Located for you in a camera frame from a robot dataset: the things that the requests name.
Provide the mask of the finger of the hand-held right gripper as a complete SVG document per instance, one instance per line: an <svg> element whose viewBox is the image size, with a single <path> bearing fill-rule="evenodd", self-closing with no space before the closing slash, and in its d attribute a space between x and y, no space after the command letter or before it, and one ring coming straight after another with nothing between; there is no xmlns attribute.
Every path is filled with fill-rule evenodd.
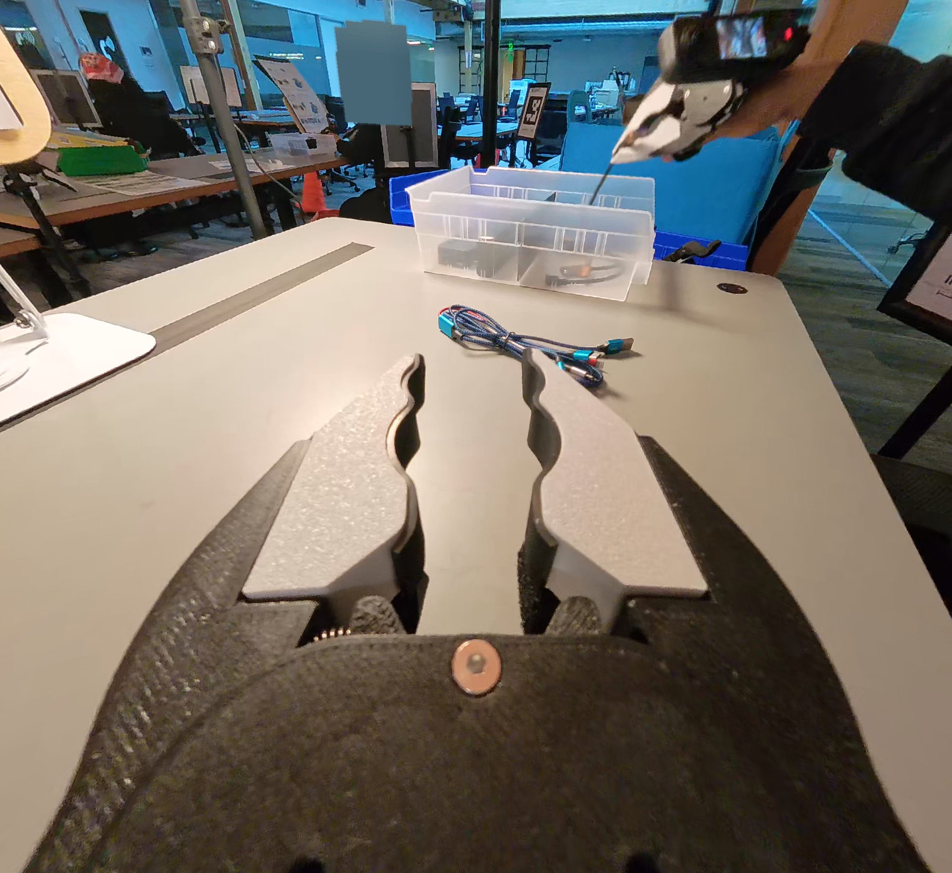
<svg viewBox="0 0 952 873"><path fill-rule="evenodd" d="M680 108L680 131L671 158L686 161L696 155L744 100L745 84L677 84L671 104Z"/></svg>
<svg viewBox="0 0 952 873"><path fill-rule="evenodd" d="M617 163L638 163L650 158L684 161L682 116L687 87L657 81L638 98L634 111L616 142Z"/></svg>

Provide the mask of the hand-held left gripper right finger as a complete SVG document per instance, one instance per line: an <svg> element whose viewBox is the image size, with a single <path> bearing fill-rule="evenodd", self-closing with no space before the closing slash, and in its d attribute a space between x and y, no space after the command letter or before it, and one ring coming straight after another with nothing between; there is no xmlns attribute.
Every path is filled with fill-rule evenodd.
<svg viewBox="0 0 952 873"><path fill-rule="evenodd" d="M528 446L540 472L519 551L524 632L582 598L598 631L631 599L702 599L708 583L639 434L539 349L521 358Z"/></svg>

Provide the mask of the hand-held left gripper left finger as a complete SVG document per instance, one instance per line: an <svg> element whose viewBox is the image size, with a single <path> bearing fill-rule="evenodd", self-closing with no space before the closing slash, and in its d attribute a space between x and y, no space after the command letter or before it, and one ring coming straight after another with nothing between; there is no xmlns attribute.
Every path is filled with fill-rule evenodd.
<svg viewBox="0 0 952 873"><path fill-rule="evenodd" d="M424 539L407 466L425 363L409 354L312 435L242 589L250 602L324 600L348 622L380 597L404 629L419 625Z"/></svg>

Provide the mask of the blue plastic bin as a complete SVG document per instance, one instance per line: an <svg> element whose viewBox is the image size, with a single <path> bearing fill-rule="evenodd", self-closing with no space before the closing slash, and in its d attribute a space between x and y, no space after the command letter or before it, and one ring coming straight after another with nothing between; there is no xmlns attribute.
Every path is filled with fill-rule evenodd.
<svg viewBox="0 0 952 873"><path fill-rule="evenodd" d="M408 189L444 176L445 170L427 170L413 175L393 177L388 182L388 202L392 224L415 227ZM703 242L701 239L656 229L655 258L679 260L732 271L746 271L750 249L746 245Z"/></svg>

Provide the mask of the clear plastic bin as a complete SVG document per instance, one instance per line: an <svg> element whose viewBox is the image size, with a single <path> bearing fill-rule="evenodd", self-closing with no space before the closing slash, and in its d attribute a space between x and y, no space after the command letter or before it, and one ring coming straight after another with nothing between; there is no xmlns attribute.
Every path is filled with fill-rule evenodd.
<svg viewBox="0 0 952 873"><path fill-rule="evenodd" d="M471 166L408 189L424 272L611 301L624 301L635 285L646 284L655 260L650 257L592 257L565 254L518 243L515 226L622 223L648 220L655 227L655 183L649 178L553 169ZM505 271L493 280L471 272L442 269L439 243L464 239L509 249Z"/></svg>

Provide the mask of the person's right forearm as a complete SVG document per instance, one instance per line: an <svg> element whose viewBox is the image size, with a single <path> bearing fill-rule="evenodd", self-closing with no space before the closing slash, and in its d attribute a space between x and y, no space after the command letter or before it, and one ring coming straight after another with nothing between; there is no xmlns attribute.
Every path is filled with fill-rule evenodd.
<svg viewBox="0 0 952 873"><path fill-rule="evenodd" d="M853 182L951 224L951 58L863 42L832 74L799 132L843 153Z"/></svg>

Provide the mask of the person's right hand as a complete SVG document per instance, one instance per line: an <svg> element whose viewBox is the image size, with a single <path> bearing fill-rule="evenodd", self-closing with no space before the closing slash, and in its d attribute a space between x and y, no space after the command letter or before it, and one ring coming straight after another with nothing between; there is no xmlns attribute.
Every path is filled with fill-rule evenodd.
<svg viewBox="0 0 952 873"><path fill-rule="evenodd" d="M773 125L801 119L827 79L827 69L822 64L792 64L750 93L720 129L721 135L745 138Z"/></svg>

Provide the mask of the blue partition panel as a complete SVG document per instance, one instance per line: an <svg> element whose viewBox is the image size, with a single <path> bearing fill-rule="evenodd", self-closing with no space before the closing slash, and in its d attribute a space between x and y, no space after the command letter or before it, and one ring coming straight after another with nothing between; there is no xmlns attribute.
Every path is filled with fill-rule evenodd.
<svg viewBox="0 0 952 873"><path fill-rule="evenodd" d="M753 137L711 141L684 162L651 159L617 165L612 173L654 181L658 245L676 239L744 245L778 174L781 146L769 127Z"/></svg>

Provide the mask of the black white marker sign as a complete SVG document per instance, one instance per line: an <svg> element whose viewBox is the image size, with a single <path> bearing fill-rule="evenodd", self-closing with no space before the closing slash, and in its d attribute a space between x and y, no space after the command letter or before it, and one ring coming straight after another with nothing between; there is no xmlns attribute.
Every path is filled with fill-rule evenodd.
<svg viewBox="0 0 952 873"><path fill-rule="evenodd" d="M522 113L515 133L517 140L534 141L537 138L549 91L549 82L531 83L527 87Z"/></svg>

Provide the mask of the black pole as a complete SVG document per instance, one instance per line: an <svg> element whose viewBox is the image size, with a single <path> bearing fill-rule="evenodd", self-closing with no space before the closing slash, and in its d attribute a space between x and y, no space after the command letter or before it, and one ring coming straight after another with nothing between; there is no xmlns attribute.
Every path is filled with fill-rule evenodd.
<svg viewBox="0 0 952 873"><path fill-rule="evenodd" d="M496 164L502 0L484 0L481 167Z"/></svg>

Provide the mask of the black power adapter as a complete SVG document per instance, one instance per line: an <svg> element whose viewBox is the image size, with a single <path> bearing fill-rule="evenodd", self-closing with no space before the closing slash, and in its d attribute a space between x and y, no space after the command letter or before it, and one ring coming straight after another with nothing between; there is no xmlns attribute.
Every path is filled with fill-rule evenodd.
<svg viewBox="0 0 952 873"><path fill-rule="evenodd" d="M500 269L507 268L509 249L490 243L451 239L437 246L436 263L439 268L471 272L482 280L493 280Z"/></svg>

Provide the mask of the grey monitor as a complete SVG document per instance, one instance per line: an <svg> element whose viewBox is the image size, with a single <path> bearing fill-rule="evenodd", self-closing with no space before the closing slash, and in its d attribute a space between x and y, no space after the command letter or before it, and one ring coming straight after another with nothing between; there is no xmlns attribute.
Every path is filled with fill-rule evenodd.
<svg viewBox="0 0 952 873"><path fill-rule="evenodd" d="M49 106L55 127L81 130L103 127L86 81L79 72L39 69L28 72Z"/></svg>
<svg viewBox="0 0 952 873"><path fill-rule="evenodd" d="M412 82L410 125L381 126L381 135L387 170L439 169L436 83Z"/></svg>

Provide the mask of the framed marker sign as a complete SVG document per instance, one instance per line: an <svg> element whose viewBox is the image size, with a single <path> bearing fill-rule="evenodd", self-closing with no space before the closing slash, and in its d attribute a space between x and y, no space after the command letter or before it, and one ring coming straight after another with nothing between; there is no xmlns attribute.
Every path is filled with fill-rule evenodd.
<svg viewBox="0 0 952 873"><path fill-rule="evenodd" d="M934 223L877 306L880 313L951 343L951 228Z"/></svg>

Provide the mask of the white document stand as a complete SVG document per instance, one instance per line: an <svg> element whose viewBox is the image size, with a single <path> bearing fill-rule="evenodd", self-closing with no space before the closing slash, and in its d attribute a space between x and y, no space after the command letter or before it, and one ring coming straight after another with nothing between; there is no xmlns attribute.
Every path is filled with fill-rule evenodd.
<svg viewBox="0 0 952 873"><path fill-rule="evenodd" d="M74 313L40 313L1 270L13 321L1 331L1 423L18 420L130 366L155 349L154 336Z"/></svg>

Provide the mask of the instruction poster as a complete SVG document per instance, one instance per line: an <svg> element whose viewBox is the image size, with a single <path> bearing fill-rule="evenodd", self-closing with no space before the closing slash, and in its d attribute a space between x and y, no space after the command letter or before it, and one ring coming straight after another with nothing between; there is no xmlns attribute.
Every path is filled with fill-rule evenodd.
<svg viewBox="0 0 952 873"><path fill-rule="evenodd" d="M327 107L294 62L256 57L256 67L276 85L300 131L309 137L328 129Z"/></svg>

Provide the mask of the work table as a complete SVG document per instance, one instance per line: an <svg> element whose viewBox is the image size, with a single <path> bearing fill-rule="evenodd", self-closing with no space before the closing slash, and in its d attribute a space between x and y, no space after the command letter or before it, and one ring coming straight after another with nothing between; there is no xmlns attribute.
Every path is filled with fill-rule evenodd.
<svg viewBox="0 0 952 873"><path fill-rule="evenodd" d="M296 162L276 158L273 150L256 150L249 170L252 183L270 185L272 179L284 180L308 172L342 167L345 161L337 155L323 155L311 150ZM173 200L199 199L222 195L237 188L231 164L221 158L183 157L159 161L149 171L178 180L179 186L162 193L129 196L125 193L86 189L76 194L59 189L40 201L43 213L54 226L88 222L110 215L148 210Z"/></svg>

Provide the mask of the green bag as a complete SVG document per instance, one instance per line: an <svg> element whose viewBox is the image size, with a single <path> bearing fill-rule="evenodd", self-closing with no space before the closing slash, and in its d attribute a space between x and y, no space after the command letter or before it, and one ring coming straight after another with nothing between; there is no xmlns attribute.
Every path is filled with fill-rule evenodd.
<svg viewBox="0 0 952 873"><path fill-rule="evenodd" d="M57 169L71 178L132 175L149 168L149 155L136 142L59 146Z"/></svg>

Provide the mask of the metal light stand pole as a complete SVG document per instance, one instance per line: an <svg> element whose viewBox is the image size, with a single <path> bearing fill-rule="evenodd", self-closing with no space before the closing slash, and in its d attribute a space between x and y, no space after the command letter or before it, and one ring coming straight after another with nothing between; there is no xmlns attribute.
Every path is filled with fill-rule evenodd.
<svg viewBox="0 0 952 873"><path fill-rule="evenodd" d="M218 58L223 51L219 23L215 19L200 13L197 0L179 0L179 4L182 10L184 30L192 52L197 58L198 69L207 91L208 104L211 107L229 158L232 177L244 206L251 236L255 240L262 239L267 237L269 232L261 214L252 179L246 167L241 141L228 104L228 96Z"/></svg>

